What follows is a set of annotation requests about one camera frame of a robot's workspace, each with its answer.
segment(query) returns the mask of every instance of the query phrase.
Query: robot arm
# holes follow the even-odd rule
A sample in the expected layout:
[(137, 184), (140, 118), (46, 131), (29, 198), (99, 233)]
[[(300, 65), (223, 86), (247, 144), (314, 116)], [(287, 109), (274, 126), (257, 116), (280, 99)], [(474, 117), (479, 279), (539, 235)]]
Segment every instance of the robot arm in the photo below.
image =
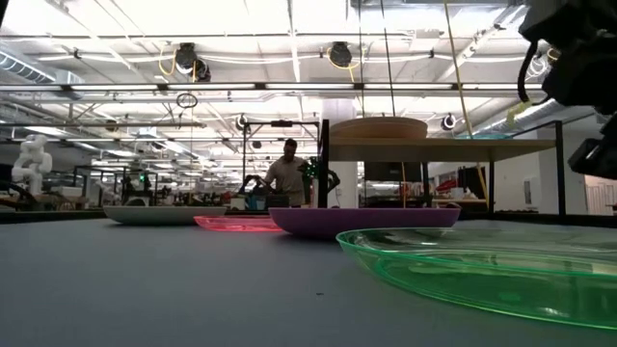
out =
[[(51, 172), (51, 155), (43, 150), (46, 143), (47, 138), (43, 135), (29, 135), (21, 144), (21, 152), (13, 164), (13, 180), (20, 181), (24, 176), (28, 177), (30, 194), (34, 196), (40, 194), (42, 174)], [(28, 168), (23, 168), (27, 162), (32, 162), (32, 164)]]
[(519, 95), (529, 102), (524, 77), (538, 41), (556, 52), (542, 89), (565, 106), (593, 106), (610, 117), (602, 140), (586, 140), (570, 158), (572, 170), (617, 178), (617, 2), (614, 0), (529, 0), (520, 33), (531, 42), (519, 76)]

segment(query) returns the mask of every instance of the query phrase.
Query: shelf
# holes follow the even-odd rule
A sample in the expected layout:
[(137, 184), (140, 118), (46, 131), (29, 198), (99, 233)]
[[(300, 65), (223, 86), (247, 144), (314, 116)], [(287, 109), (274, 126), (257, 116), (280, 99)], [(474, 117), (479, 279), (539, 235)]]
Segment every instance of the shelf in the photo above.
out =
[(555, 147), (553, 140), (330, 139), (330, 161), (489, 162)]

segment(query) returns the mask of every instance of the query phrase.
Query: column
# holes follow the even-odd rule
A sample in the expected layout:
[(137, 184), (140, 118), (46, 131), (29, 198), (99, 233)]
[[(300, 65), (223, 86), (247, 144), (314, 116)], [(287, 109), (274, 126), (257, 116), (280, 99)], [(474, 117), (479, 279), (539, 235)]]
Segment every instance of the column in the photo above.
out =
[[(330, 125), (356, 118), (354, 99), (324, 99), (322, 101), (322, 118), (330, 120)], [(330, 170), (334, 171), (340, 184), (328, 195), (328, 207), (341, 208), (358, 207), (358, 163), (330, 162)]]

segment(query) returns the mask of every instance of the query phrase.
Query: teal object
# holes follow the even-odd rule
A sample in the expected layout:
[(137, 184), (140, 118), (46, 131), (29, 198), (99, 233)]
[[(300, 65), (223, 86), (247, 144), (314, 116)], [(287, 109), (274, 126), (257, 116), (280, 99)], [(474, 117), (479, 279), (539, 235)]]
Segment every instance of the teal object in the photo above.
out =
[(368, 229), (336, 240), (379, 279), (493, 312), (617, 330), (617, 237), (585, 231)]

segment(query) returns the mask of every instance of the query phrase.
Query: table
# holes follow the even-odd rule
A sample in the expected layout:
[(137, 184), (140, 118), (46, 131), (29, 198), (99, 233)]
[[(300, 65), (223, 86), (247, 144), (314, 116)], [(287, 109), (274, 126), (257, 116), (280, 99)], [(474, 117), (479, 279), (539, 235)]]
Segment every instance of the table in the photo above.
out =
[(8, 347), (617, 345), (617, 332), (410, 294), (370, 277), (336, 243), (270, 232), (3, 225), (0, 278)]
[(330, 160), (491, 162), (555, 147), (554, 140), (330, 139)]

